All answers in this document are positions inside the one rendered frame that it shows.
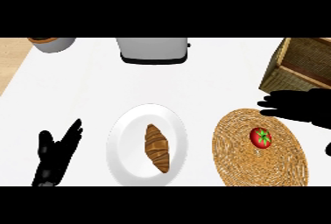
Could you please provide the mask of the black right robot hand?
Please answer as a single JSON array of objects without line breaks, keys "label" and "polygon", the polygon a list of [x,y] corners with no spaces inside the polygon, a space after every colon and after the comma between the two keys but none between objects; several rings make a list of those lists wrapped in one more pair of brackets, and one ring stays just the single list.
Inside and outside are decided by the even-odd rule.
[{"label": "black right robot hand", "polygon": [[257,105],[263,107],[263,116],[312,123],[331,130],[331,89],[272,91]]}]

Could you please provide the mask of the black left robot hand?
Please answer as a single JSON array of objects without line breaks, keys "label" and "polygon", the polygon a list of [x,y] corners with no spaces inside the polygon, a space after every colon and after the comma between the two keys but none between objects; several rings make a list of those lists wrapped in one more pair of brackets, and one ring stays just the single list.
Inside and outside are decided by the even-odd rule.
[{"label": "black left robot hand", "polygon": [[39,133],[37,155],[40,163],[31,186],[56,186],[65,176],[70,160],[82,139],[82,120],[77,119],[59,141],[48,130]]}]

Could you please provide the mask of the wicker basket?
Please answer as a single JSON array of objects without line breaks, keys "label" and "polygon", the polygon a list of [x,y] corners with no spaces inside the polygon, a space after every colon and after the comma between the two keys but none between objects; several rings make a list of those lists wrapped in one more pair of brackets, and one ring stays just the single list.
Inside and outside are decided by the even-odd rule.
[{"label": "wicker basket", "polygon": [[259,88],[266,93],[331,89],[331,38],[284,38]]}]

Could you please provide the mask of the red tomato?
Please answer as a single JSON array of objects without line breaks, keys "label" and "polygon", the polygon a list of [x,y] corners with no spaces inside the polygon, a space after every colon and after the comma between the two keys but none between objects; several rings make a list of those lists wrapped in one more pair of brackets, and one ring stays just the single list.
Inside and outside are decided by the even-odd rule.
[{"label": "red tomato", "polygon": [[250,140],[259,149],[266,149],[272,145],[272,134],[265,128],[254,128],[250,132]]}]

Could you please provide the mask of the round woven straw placemat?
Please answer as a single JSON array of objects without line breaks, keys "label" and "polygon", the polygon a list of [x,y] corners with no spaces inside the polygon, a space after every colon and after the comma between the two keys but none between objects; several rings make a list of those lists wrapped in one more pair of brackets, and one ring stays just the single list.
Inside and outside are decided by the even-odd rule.
[{"label": "round woven straw placemat", "polygon": [[[254,128],[272,134],[272,145],[259,149],[250,140]],[[306,186],[308,162],[296,136],[287,126],[253,108],[232,111],[213,132],[212,154],[228,186]]]}]

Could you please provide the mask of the white oval plate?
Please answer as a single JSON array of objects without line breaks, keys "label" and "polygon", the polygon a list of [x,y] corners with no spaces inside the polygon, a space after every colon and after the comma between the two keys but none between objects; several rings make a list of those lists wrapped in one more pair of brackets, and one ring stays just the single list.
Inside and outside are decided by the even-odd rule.
[{"label": "white oval plate", "polygon": [[188,155],[188,135],[175,112],[158,104],[135,107],[108,136],[108,168],[124,186],[166,186]]}]

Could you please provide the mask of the brown croissant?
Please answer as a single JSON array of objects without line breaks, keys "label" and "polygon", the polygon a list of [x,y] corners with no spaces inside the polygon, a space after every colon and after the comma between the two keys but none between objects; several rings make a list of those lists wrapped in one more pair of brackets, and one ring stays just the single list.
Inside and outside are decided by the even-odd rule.
[{"label": "brown croissant", "polygon": [[150,124],[147,128],[145,153],[158,170],[167,173],[170,170],[169,140],[154,124]]}]

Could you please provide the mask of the grey plant pot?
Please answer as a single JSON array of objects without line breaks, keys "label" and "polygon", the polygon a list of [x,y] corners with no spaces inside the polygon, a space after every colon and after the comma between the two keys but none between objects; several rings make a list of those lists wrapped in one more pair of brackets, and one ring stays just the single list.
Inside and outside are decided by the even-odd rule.
[{"label": "grey plant pot", "polygon": [[43,53],[58,53],[71,47],[76,38],[30,38],[28,40]]}]

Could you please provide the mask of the silver toaster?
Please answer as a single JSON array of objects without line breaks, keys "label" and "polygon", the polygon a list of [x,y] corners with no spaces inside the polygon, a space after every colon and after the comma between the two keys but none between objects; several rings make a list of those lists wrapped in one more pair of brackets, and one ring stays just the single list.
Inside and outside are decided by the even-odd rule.
[{"label": "silver toaster", "polygon": [[188,59],[186,38],[117,38],[120,57],[138,65],[176,65]]}]

